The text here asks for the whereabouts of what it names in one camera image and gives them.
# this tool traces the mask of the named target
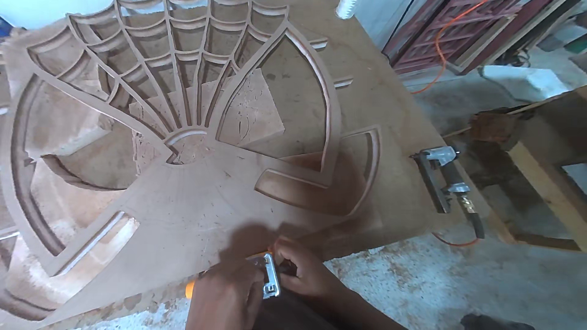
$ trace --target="hand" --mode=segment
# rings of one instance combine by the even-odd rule
[[[263,273],[247,260],[222,262],[196,280],[186,330],[248,330],[263,300]]]
[[[300,243],[281,236],[275,241],[273,252],[278,264],[282,259],[287,259],[298,267],[296,276],[280,274],[281,284],[285,288],[323,303],[349,291],[320,259]]]
[[[298,267],[295,276],[280,274],[281,284],[305,297],[314,310],[335,321],[338,328],[405,330],[358,293],[347,289],[320,259],[300,243],[281,236],[275,242],[273,252],[277,264],[284,258]]]

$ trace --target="wooden plank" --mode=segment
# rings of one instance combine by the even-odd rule
[[[555,166],[540,160],[518,142],[508,152],[544,202],[565,225],[582,251],[587,251],[587,206]]]
[[[515,18],[515,15],[510,15],[499,19],[487,32],[471,46],[461,56],[459,56],[453,64],[466,68],[482,51],[495,39],[497,35],[505,29],[508,24]]]
[[[536,47],[537,44],[540,43],[540,41],[544,40],[544,38],[546,38],[549,34],[551,34],[551,32],[556,29],[557,27],[559,27],[561,24],[563,24],[564,22],[566,22],[567,19],[569,19],[569,17],[575,12],[575,10],[577,10],[579,7],[581,6],[581,4],[576,4],[574,6],[572,6],[570,9],[568,9],[567,11],[565,11],[561,16],[557,17],[556,20],[553,21],[553,23],[548,27],[548,29],[544,30],[542,33],[540,33],[532,42],[530,42],[525,48],[526,49],[532,49],[534,47]]]
[[[537,247],[555,248],[563,251],[581,252],[581,249],[574,240],[566,238],[553,238],[534,234],[517,234],[515,236],[519,243],[534,245]]]
[[[534,27],[536,27],[543,19],[545,19],[548,15],[550,15],[554,10],[556,10],[560,5],[562,5],[566,0],[552,0],[544,9],[539,12],[536,16],[534,16],[530,21],[528,21],[523,28],[518,30],[516,33],[509,38],[509,40],[502,44],[491,56],[489,56],[486,60],[484,60],[481,65],[489,65],[493,63],[498,57],[501,56],[506,50],[508,50],[513,44],[518,42],[526,33],[530,32]]]

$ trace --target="mdf board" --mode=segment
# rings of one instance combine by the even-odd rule
[[[561,166],[585,162],[586,89],[577,90],[543,103],[524,123],[519,142],[508,152],[519,170],[568,230],[575,244],[587,251],[587,201],[583,191],[563,172]],[[522,237],[529,244],[548,238]],[[568,248],[569,242],[558,248]]]

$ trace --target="wooden frame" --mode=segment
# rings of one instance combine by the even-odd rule
[[[330,185],[341,139],[340,105],[335,89],[348,85],[352,78],[345,77],[335,80],[330,77],[326,66],[315,50],[326,46],[326,39],[307,41],[288,21],[289,8],[287,6],[270,8],[250,0],[214,2],[224,5],[247,4],[246,20],[240,22],[218,20],[212,15],[212,0],[208,3],[207,13],[204,16],[192,20],[177,19],[171,14],[169,1],[163,0],[163,19],[155,24],[136,28],[125,25],[123,8],[142,9],[157,4],[159,1],[115,0],[112,5],[101,12],[85,16],[68,15],[65,21],[53,24],[38,33],[35,32],[30,38],[19,39],[10,44],[10,51],[5,56],[11,65],[21,68],[25,74],[23,81],[26,83],[21,86],[14,97],[6,118],[7,124],[3,132],[4,144],[2,146],[4,151],[2,155],[2,186],[8,208],[21,230],[23,238],[29,248],[38,256],[48,274],[58,275],[70,270],[89,251],[89,248],[104,231],[107,231],[112,221],[116,219],[116,214],[125,212],[132,215],[139,222],[156,221],[157,219],[165,218],[166,215],[161,210],[162,200],[160,196],[167,196],[166,198],[175,196],[174,202],[177,208],[183,210],[178,211],[178,213],[188,214],[193,205],[189,205],[187,202],[189,198],[186,199],[186,197],[189,197],[190,194],[191,196],[199,196],[201,188],[186,186],[182,183],[185,183],[186,178],[198,176],[200,175],[198,173],[206,171],[209,172],[210,179],[208,181],[201,175],[199,176],[206,181],[203,185],[207,184],[210,188],[217,190],[217,193],[214,193],[210,200],[215,202],[215,198],[217,198],[219,203],[230,205],[233,208],[238,205],[237,208],[240,210],[239,215],[241,216],[240,221],[246,218],[245,215],[248,214],[248,216],[254,215],[257,218],[264,219],[263,221],[266,221],[270,227],[286,222],[303,225],[305,231],[313,232],[345,221],[348,217],[356,216],[357,210],[360,209],[373,184],[377,171],[381,146],[376,127],[359,130],[358,133],[354,133],[366,133],[371,136],[372,143],[370,146],[372,149],[369,153],[372,159],[366,178],[366,189],[357,205],[354,206],[353,211],[345,217],[314,213],[271,200],[269,197],[256,193],[243,192],[242,200],[234,203],[227,201],[225,198],[227,191],[230,192],[230,195],[237,196],[238,194],[235,191],[242,190],[240,187],[253,190],[255,182],[266,171],[318,187]],[[188,2],[176,0],[173,3],[184,4]],[[266,33],[252,24],[251,15],[253,12],[261,15],[281,16],[283,21],[274,32]],[[96,34],[92,35],[92,30],[88,25],[101,24],[113,19],[119,24],[119,28],[114,34],[104,39],[100,39]],[[241,32],[237,46],[229,55],[214,54],[207,50],[207,36],[209,35],[208,28],[210,26],[224,31]],[[191,51],[178,50],[175,40],[171,36],[172,29],[178,27],[182,29],[203,27],[205,32],[200,48]],[[244,36],[247,33],[263,42],[263,45],[239,68],[236,64],[235,56],[238,54],[240,47],[242,47]],[[167,35],[170,45],[169,52],[160,56],[145,57],[133,42],[134,37],[152,37],[159,34]],[[56,49],[69,38],[74,38],[79,45],[79,49],[75,50],[79,51],[79,56],[75,62],[71,63],[61,73],[54,75],[45,70],[42,64],[35,60],[35,53]],[[319,171],[299,167],[281,159],[268,157],[217,140],[225,112],[244,79],[259,66],[283,38],[290,39],[300,53],[303,54],[318,77],[322,88],[326,104],[326,139]],[[104,61],[101,53],[122,45],[130,48],[137,62],[130,69],[117,72]],[[195,106],[191,108],[187,102],[185,83],[180,79],[178,65],[181,61],[189,60],[196,60],[198,63],[194,72],[194,81],[197,87]],[[203,83],[202,67],[204,62],[220,64],[222,65],[222,71],[215,83],[214,97],[212,97],[209,104],[202,106],[200,88]],[[104,90],[107,97],[100,98],[69,83],[89,63],[97,64],[106,77],[109,77],[113,82],[111,89]],[[182,91],[181,97],[183,100],[179,109],[171,107],[167,96],[153,75],[155,68],[169,64],[173,67],[176,90]],[[224,85],[230,70],[233,70],[235,75],[231,77],[230,82]],[[145,77],[153,84],[157,96],[163,100],[161,108],[148,104],[145,98],[132,87],[133,82]],[[142,134],[160,153],[160,157],[155,159],[148,170],[124,191],[118,200],[103,210],[102,214],[90,226],[77,233],[74,240],[67,245],[61,244],[55,235],[51,233],[51,229],[43,221],[42,216],[36,209],[32,197],[27,193],[29,189],[28,182],[23,179],[24,171],[34,170],[30,167],[31,163],[27,162],[29,158],[26,152],[23,152],[27,111],[30,109],[31,102],[42,84],[49,84],[83,104],[96,109],[98,112],[131,127]],[[219,93],[221,88],[224,91],[222,95]],[[136,100],[143,107],[150,116],[149,121],[138,120],[118,109],[121,102],[127,103],[130,99]],[[202,153],[203,157],[208,157],[207,159],[209,159],[206,162],[216,161],[219,164],[216,168],[211,168],[208,163],[193,163],[182,166],[170,164],[170,160],[175,157],[170,146],[194,134],[208,136]],[[226,176],[232,178],[232,183],[226,185],[223,183],[222,186],[218,187],[217,185],[222,183]],[[183,196],[177,196],[178,189],[183,189]],[[214,213],[216,213],[217,217],[230,218],[224,224],[228,228],[239,224],[239,220],[233,219],[234,216],[226,214],[224,210],[218,211],[215,208],[211,210],[211,214]],[[206,227],[205,219],[201,219],[201,221],[203,226]],[[140,235],[141,231],[144,230],[143,227],[141,226],[136,235]]]

